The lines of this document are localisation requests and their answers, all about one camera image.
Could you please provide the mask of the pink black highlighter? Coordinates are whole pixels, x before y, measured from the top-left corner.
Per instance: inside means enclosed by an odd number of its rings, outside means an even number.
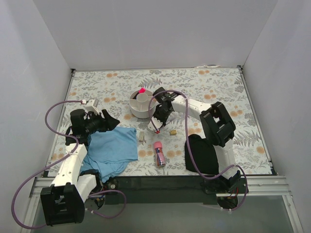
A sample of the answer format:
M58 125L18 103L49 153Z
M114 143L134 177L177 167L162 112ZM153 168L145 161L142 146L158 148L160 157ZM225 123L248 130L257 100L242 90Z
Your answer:
M146 91L146 89L145 89L145 88L141 88L141 89L137 92L137 94L144 93L145 91Z

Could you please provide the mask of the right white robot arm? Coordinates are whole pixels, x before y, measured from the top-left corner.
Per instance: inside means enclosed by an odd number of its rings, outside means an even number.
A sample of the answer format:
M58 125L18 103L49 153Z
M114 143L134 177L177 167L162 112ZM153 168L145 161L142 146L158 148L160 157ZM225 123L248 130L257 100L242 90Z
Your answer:
M152 96L159 105L153 114L149 113L150 123L148 129L160 133L160 129L166 126L167 119L172 112L185 114L185 129L188 129L188 116L201 121L206 140L213 146L219 173L206 177L197 167L190 147L189 137L186 137L191 162L195 171L206 180L215 180L217 188L231 193L241 178L242 169L236 165L233 152L233 138L236 126L227 109L221 102L208 104L188 99L183 93L173 90L157 89Z

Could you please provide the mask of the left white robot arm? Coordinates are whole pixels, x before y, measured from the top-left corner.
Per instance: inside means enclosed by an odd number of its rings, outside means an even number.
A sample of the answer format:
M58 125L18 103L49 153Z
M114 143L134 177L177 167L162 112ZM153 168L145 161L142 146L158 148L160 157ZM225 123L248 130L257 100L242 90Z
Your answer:
M85 201L89 194L103 190L101 175L96 169L81 172L82 162L95 132L112 131L119 125L105 109L70 113L71 126L66 131L68 157L62 162L49 187L41 190L40 198L48 226L81 223L85 216Z

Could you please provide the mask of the white round divided organizer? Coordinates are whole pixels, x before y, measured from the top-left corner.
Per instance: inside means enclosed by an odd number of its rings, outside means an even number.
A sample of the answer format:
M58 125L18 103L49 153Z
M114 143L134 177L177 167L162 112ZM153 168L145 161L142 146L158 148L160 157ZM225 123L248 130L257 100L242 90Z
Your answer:
M139 93L138 90L134 91L129 98L129 106L132 114L140 119L149 118L149 113L153 115L157 101L152 100L150 107L148 107L152 97L153 94L149 90L145 90L143 93Z

